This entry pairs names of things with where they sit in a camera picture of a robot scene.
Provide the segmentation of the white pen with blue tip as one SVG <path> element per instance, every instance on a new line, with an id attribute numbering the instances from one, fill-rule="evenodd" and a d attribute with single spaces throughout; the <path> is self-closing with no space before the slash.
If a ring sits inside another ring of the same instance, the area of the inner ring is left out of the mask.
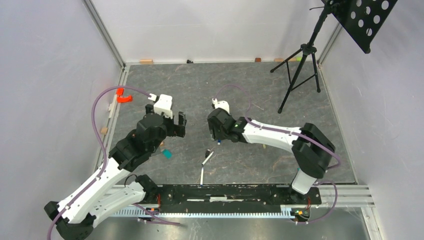
<path id="1" fill-rule="evenodd" d="M 204 166 L 202 166 L 202 168 L 201 168 L 199 185 L 203 186 L 203 184 L 204 184 Z"/>

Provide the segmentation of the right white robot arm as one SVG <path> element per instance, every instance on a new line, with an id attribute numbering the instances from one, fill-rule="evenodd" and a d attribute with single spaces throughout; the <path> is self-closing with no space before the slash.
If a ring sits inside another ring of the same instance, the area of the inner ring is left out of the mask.
<path id="1" fill-rule="evenodd" d="M 311 187 L 324 177 L 331 159 L 336 157 L 333 143 L 312 123 L 282 127 L 246 117 L 234 119 L 222 108 L 214 109 L 207 123 L 214 140 L 262 144 L 292 153 L 299 170 L 290 184 L 288 196 L 295 204 L 302 204 L 309 198 Z"/>

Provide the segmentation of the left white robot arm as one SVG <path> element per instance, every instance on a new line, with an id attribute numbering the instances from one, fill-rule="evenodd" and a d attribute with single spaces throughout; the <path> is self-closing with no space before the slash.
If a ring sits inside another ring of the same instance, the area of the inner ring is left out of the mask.
<path id="1" fill-rule="evenodd" d="M 146 105 L 145 116 L 125 138 L 118 141 L 104 162 L 67 198 L 48 202 L 44 210 L 65 240 L 85 240 L 100 223 L 132 204 L 156 204 L 159 188 L 153 180 L 140 175 L 121 190 L 105 194 L 160 148 L 166 137 L 183 138 L 186 115 L 178 113 L 178 123 L 164 110 Z"/>

